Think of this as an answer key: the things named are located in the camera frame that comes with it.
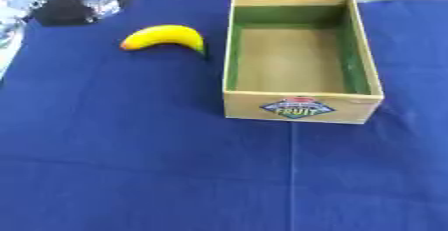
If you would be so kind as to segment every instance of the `table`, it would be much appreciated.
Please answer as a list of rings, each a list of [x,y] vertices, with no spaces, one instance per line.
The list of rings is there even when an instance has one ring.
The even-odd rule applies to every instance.
[[[386,93],[363,126],[223,118],[229,0],[33,22],[0,90],[0,228],[445,230],[447,6],[360,5]],[[117,47],[162,23],[198,29],[210,59]]]

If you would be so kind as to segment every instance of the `banana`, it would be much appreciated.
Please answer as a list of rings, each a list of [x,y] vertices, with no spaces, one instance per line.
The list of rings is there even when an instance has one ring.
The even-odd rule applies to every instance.
[[[128,36],[120,45],[124,50],[139,50],[157,44],[175,43],[204,53],[204,39],[193,28],[181,25],[148,27]]]

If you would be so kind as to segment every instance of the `cardboard box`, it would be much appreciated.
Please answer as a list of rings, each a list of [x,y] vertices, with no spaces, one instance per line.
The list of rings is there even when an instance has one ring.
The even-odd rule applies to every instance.
[[[231,118],[362,124],[384,98],[356,0],[232,0]]]

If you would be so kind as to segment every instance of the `logo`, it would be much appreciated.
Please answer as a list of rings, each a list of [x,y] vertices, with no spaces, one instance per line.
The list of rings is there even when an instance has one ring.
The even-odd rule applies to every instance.
[[[263,105],[261,108],[289,119],[299,119],[335,111],[310,97],[286,98],[282,101]]]

